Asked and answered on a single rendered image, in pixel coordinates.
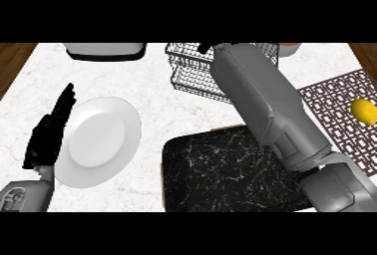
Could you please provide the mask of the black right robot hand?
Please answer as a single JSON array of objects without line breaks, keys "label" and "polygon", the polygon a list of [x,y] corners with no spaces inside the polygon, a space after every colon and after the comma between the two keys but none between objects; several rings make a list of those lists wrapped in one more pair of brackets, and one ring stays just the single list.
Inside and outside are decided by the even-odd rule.
[{"label": "black right robot hand", "polygon": [[200,43],[197,46],[197,51],[201,54],[206,54],[209,49],[213,48],[216,46],[216,43]]}]

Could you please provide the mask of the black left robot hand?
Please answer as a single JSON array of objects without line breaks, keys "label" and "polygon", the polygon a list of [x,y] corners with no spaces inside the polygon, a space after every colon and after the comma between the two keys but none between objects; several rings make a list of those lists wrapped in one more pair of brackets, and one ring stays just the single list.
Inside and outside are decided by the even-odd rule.
[{"label": "black left robot hand", "polygon": [[55,164],[62,146],[64,129],[76,101],[74,84],[70,83],[58,98],[52,112],[42,117],[33,128],[25,151],[24,169]]}]

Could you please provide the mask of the yellow bell pepper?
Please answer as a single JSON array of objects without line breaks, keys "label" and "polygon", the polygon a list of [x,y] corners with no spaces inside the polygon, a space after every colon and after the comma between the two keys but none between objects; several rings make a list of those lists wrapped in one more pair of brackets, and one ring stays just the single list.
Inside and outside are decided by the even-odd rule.
[{"label": "yellow bell pepper", "polygon": [[355,99],[351,104],[351,114],[353,118],[370,126],[377,123],[377,107],[362,99]]}]

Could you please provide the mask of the black marble tray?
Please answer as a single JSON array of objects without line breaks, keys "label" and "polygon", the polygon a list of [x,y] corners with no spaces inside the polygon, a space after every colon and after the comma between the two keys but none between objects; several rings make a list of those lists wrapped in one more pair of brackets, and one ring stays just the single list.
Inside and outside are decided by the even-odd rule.
[{"label": "black marble tray", "polygon": [[246,126],[170,139],[163,149],[169,212],[294,212],[311,207],[290,172]]}]

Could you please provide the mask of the white round plate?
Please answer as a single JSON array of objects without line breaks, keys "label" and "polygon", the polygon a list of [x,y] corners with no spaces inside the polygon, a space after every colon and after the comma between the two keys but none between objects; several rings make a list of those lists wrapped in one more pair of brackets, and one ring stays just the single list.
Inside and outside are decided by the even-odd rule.
[{"label": "white round plate", "polygon": [[141,138],[141,117],[126,100],[99,97],[77,105],[55,163],[58,180],[74,188],[107,182],[130,163]]}]

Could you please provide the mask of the grey and orange container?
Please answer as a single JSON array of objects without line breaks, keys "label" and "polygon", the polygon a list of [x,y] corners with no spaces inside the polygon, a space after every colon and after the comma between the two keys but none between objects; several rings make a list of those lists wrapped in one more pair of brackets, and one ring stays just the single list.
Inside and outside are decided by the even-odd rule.
[{"label": "grey and orange container", "polygon": [[291,56],[296,53],[299,47],[300,47],[299,43],[281,43],[280,50],[278,50],[278,57],[284,58]]}]

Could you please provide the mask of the white and black appliance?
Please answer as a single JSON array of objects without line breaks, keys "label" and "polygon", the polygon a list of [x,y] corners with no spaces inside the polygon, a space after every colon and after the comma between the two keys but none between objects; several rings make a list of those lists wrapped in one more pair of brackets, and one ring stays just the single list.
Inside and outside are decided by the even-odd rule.
[{"label": "white and black appliance", "polygon": [[123,62],[139,60],[147,52],[147,43],[65,43],[74,60]]}]

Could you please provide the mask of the brown patterned placemat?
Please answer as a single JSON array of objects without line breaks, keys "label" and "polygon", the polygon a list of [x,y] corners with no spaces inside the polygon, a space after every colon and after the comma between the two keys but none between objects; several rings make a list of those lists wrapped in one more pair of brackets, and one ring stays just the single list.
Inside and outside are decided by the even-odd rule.
[{"label": "brown patterned placemat", "polygon": [[361,123],[351,115],[359,98],[377,107],[377,84],[359,69],[299,89],[303,101],[340,152],[349,155],[368,176],[377,174],[377,124]]}]

